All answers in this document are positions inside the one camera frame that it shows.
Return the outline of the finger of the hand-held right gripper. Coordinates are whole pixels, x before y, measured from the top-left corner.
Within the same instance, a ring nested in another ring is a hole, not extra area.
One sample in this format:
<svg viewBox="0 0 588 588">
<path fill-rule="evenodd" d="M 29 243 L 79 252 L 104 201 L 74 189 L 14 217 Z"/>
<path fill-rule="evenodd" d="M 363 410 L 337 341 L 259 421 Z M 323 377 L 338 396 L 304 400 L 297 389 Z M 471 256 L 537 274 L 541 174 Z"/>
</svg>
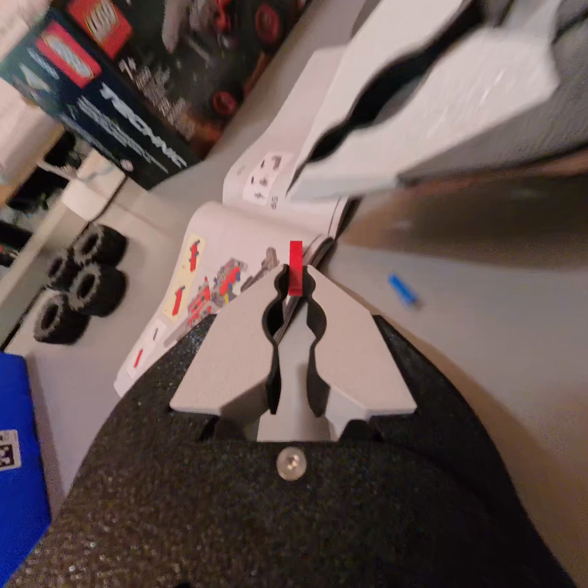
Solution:
<svg viewBox="0 0 588 588">
<path fill-rule="evenodd" d="M 290 198 L 322 202 L 396 187 L 402 172 L 548 99 L 558 81 L 546 38 L 481 29 L 437 62 L 399 112 L 305 165 Z"/>
<path fill-rule="evenodd" d="M 296 170 L 333 155 L 353 131 L 373 126 L 397 92 L 482 20 L 481 1 L 380 1 L 343 51 Z"/>
</svg>

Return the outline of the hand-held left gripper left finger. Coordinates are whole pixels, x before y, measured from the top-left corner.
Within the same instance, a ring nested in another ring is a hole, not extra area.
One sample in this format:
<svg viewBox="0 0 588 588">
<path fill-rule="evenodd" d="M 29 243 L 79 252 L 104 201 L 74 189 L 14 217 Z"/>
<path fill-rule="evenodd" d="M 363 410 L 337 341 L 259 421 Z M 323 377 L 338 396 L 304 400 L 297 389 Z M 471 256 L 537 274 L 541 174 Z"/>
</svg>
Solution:
<svg viewBox="0 0 588 588">
<path fill-rule="evenodd" d="M 288 277 L 281 264 L 240 293 L 215 316 L 179 384 L 170 408 L 200 415 L 263 415 L 265 389 L 275 341 L 262 324 L 264 312 L 281 294 L 277 278 Z"/>
</svg>

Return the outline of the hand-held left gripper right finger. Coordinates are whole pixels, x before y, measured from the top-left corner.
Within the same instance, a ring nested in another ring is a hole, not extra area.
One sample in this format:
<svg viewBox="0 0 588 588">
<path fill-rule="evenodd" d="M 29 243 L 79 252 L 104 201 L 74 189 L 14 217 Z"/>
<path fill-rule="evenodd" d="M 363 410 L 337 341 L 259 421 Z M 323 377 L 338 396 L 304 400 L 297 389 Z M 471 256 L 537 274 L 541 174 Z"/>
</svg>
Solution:
<svg viewBox="0 0 588 588">
<path fill-rule="evenodd" d="M 411 415 L 417 405 L 373 316 L 311 266 L 303 270 L 306 325 L 314 335 L 306 389 L 333 439 L 351 421 Z"/>
</svg>

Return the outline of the red toy brick beam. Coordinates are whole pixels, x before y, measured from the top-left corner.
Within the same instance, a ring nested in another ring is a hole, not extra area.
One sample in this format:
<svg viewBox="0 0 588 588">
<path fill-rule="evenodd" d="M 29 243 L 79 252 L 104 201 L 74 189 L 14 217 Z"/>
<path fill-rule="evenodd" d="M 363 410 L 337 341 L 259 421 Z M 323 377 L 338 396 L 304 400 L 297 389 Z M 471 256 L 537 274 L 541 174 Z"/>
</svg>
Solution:
<svg viewBox="0 0 588 588">
<path fill-rule="evenodd" d="M 303 254 L 303 242 L 290 241 L 288 295 L 295 298 L 303 295 Z"/>
</svg>

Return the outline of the grey desk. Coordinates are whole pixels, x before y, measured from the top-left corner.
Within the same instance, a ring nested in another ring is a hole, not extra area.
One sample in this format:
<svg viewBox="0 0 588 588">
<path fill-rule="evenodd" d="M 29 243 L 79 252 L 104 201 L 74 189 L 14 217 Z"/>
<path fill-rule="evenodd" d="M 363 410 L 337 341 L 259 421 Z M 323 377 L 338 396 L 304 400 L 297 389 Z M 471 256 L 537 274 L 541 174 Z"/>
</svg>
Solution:
<svg viewBox="0 0 588 588">
<path fill-rule="evenodd" d="M 128 182 L 103 219 L 130 239 L 129 291 L 79 343 L 7 347 L 29 367 L 56 514 L 115 403 L 114 378 L 158 307 L 196 208 L 269 126 L 313 51 L 346 41 L 363 1 L 315 1 L 204 163 L 154 192 Z M 327 275 L 452 380 L 493 437 L 537 530 L 587 587 L 587 150 L 505 182 L 424 187 L 360 203 Z M 419 296 L 403 305 L 398 275 Z"/>
</svg>

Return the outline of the blue toy pin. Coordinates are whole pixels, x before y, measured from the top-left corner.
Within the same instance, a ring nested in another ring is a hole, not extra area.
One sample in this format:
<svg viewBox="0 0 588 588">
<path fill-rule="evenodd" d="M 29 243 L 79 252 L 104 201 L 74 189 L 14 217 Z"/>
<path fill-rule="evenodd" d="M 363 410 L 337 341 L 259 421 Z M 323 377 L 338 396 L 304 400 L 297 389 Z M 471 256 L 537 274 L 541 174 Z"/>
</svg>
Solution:
<svg viewBox="0 0 588 588">
<path fill-rule="evenodd" d="M 417 293 L 398 275 L 388 275 L 387 283 L 403 305 L 410 308 L 420 306 L 420 298 Z"/>
</svg>

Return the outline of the open building instruction booklet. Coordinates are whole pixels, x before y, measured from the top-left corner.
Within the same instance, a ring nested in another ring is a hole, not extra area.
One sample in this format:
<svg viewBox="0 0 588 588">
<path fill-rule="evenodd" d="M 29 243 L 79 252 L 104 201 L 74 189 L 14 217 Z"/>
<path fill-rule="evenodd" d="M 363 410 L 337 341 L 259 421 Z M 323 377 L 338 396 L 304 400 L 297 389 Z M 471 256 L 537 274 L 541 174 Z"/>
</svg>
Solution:
<svg viewBox="0 0 588 588">
<path fill-rule="evenodd" d="M 343 53 L 339 45 L 310 57 L 267 130 L 231 166 L 222 201 L 193 214 L 165 296 L 114 380 L 120 397 L 198 323 L 288 262 L 291 241 L 303 243 L 305 264 L 326 254 L 350 198 L 291 202 L 286 192 Z"/>
</svg>

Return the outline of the blue box with printed tag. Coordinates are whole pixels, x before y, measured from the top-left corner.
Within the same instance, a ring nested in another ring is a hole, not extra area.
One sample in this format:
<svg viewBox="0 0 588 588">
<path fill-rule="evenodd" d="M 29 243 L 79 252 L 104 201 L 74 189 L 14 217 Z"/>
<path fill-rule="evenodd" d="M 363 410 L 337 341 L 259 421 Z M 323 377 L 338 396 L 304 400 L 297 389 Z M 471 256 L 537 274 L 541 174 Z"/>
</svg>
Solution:
<svg viewBox="0 0 588 588">
<path fill-rule="evenodd" d="M 2 352 L 1 587 L 5 587 L 50 522 L 26 361 Z"/>
</svg>

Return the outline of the dark toy car set box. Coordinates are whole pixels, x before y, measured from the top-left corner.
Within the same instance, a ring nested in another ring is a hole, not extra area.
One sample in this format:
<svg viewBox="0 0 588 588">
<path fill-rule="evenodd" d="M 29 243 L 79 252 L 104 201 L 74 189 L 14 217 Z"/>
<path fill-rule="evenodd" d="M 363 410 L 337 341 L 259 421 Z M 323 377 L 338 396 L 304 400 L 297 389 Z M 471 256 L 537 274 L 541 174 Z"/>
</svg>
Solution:
<svg viewBox="0 0 588 588">
<path fill-rule="evenodd" d="M 54 1 L 1 77 L 146 190 L 202 162 L 310 1 Z"/>
</svg>

